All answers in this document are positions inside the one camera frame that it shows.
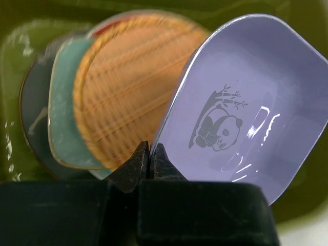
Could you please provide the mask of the grey reindeer round plate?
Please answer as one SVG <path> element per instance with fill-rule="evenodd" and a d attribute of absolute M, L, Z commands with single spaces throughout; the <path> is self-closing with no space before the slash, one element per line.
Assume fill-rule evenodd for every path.
<path fill-rule="evenodd" d="M 48 144 L 48 97 L 52 67 L 61 45 L 75 37 L 83 37 L 87 30 L 71 31 L 54 39 L 37 56 L 22 82 L 19 93 L 19 115 L 25 141 L 40 163 L 42 170 L 62 180 L 93 180 L 89 171 L 67 168 L 51 154 Z"/>

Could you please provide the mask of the purple square panda dish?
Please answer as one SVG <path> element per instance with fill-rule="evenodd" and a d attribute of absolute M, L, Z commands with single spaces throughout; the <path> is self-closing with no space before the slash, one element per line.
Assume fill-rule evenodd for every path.
<path fill-rule="evenodd" d="M 151 144 L 190 181 L 247 182 L 274 203 L 327 125 L 327 59 L 281 19 L 247 14 L 192 54 Z"/>

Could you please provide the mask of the mint green rectangular plate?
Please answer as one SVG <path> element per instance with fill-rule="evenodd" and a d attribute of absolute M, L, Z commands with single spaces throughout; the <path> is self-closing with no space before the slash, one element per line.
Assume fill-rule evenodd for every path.
<path fill-rule="evenodd" d="M 72 90 L 77 67 L 94 39 L 74 37 L 65 41 L 54 59 L 48 100 L 48 142 L 52 156 L 62 166 L 90 172 L 105 179 L 111 171 L 91 154 L 77 129 Z"/>

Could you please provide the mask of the orange woven rattan plate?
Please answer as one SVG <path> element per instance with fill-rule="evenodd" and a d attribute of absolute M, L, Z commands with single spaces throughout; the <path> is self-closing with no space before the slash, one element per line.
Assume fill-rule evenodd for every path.
<path fill-rule="evenodd" d="M 73 112 L 103 169 L 114 171 L 152 139 L 185 63 L 208 36 L 184 17 L 150 13 L 119 21 L 92 43 L 76 72 Z"/>

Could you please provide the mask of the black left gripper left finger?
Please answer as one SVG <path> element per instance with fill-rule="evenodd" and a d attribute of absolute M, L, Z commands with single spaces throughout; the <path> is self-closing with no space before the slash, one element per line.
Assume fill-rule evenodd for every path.
<path fill-rule="evenodd" d="M 136 220 L 149 144 L 103 180 L 1 184 L 1 245 L 110 245 Z"/>

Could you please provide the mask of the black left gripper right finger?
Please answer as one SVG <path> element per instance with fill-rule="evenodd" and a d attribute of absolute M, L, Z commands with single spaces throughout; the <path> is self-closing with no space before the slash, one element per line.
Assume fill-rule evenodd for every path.
<path fill-rule="evenodd" d="M 279 245 L 260 187 L 187 181 L 159 144 L 138 185 L 140 245 Z"/>

